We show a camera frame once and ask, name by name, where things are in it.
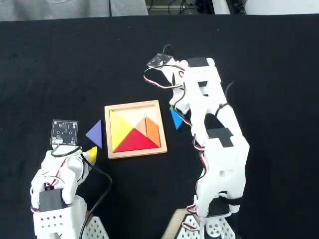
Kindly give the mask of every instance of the orange tangram piece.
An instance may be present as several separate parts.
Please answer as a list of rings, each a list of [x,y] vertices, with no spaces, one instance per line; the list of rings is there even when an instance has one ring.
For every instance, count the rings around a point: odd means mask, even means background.
[[[158,148],[158,146],[136,129],[132,129],[114,152],[125,152],[149,148]]]
[[[160,132],[159,127],[150,118],[146,117],[146,132],[148,138],[160,147]]]

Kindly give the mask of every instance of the purple triangle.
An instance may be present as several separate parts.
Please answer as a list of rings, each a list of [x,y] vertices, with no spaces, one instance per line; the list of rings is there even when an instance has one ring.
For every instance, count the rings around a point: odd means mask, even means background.
[[[102,121],[99,120],[86,135],[93,143],[102,148]]]

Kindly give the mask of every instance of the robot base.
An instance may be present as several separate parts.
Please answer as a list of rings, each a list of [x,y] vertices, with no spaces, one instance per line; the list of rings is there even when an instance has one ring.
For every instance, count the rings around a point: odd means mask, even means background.
[[[177,209],[161,239],[236,239],[236,235],[224,218],[211,218],[206,223],[207,228],[199,232],[191,232],[181,226],[186,222],[200,228],[196,218],[186,209]]]

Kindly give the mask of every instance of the circuit board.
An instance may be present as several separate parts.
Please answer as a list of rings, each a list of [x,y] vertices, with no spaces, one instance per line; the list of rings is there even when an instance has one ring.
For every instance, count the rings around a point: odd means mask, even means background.
[[[54,119],[51,130],[51,144],[76,145],[79,121]]]

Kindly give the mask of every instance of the red triangle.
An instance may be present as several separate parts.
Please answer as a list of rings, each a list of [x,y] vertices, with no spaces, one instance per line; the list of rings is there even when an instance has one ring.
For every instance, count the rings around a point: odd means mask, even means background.
[[[117,153],[149,148],[158,148],[158,146],[136,129],[132,129],[113,152]]]

